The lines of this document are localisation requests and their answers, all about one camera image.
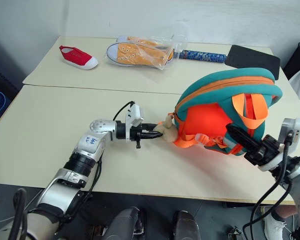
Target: black pad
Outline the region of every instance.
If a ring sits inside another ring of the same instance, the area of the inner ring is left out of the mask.
[[[243,46],[232,45],[224,63],[237,69],[268,69],[274,75],[275,80],[279,78],[280,58]]]

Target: gray floor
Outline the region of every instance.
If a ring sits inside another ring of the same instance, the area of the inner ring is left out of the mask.
[[[12,198],[18,188],[0,184],[0,220],[14,215]],[[26,187],[26,190],[29,201],[40,189]],[[146,234],[143,239],[147,240],[172,239],[173,216],[180,210],[186,210],[194,216],[202,240],[226,240],[228,230],[234,226],[241,229],[249,220],[252,209],[225,208],[218,201],[95,192],[81,214],[65,225],[58,236],[69,240],[84,240],[88,225],[109,225],[116,214],[131,206],[146,210]],[[254,225],[254,235],[256,240],[266,239],[261,222]],[[288,239],[288,232],[284,230],[284,240]]]

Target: white table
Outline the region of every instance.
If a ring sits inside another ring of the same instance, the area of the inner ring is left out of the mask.
[[[105,59],[113,38],[59,37],[36,69],[23,81],[27,85],[103,89],[146,93],[182,94],[198,79],[218,71],[234,69],[223,63],[179,59],[167,70],[151,67],[121,67],[109,64]],[[91,70],[81,70],[63,62],[59,46],[77,47],[99,60]],[[189,43],[187,49],[194,51],[228,54],[231,45]],[[250,47],[272,54],[269,47]],[[280,68],[276,84],[283,97],[298,99],[285,74]]]
[[[68,161],[90,122],[112,119],[124,103],[135,100],[144,122],[157,123],[174,110],[179,97],[26,85],[0,120],[0,184],[44,188]],[[300,117],[300,100],[282,99],[271,107],[265,132],[277,138],[278,121],[295,117]],[[295,155],[300,156],[300,145]],[[198,146],[178,148],[162,139],[142,140],[141,149],[135,142],[117,140],[106,146],[94,191],[255,203],[273,182],[269,172],[242,156]],[[265,203],[273,204],[283,192],[276,189]],[[292,204],[292,198],[284,203]]]

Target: person's leg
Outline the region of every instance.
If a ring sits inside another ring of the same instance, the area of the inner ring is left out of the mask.
[[[261,207],[261,213],[269,210],[269,206]],[[276,209],[263,219],[264,234],[267,240],[282,240],[282,232],[286,225],[286,218],[297,213],[294,205],[279,205]]]

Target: red sneaker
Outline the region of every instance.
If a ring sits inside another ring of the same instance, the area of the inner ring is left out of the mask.
[[[98,60],[95,57],[76,47],[61,45],[59,49],[65,62],[72,66],[83,70],[89,70],[98,65]]]

